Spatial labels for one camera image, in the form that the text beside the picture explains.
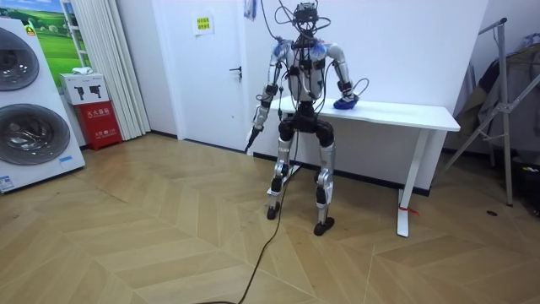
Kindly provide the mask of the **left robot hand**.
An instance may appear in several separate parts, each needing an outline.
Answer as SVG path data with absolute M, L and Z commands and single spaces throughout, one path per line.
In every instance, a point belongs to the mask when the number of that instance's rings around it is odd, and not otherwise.
M 247 135 L 247 144 L 246 144 L 246 147 L 244 148 L 244 152 L 247 153 L 248 150 L 251 148 L 251 146 L 253 145 L 255 139 L 257 138 L 257 136 L 264 130 L 264 126 L 256 126 L 254 125 L 252 128 L 251 128 L 251 131 L 248 133 Z

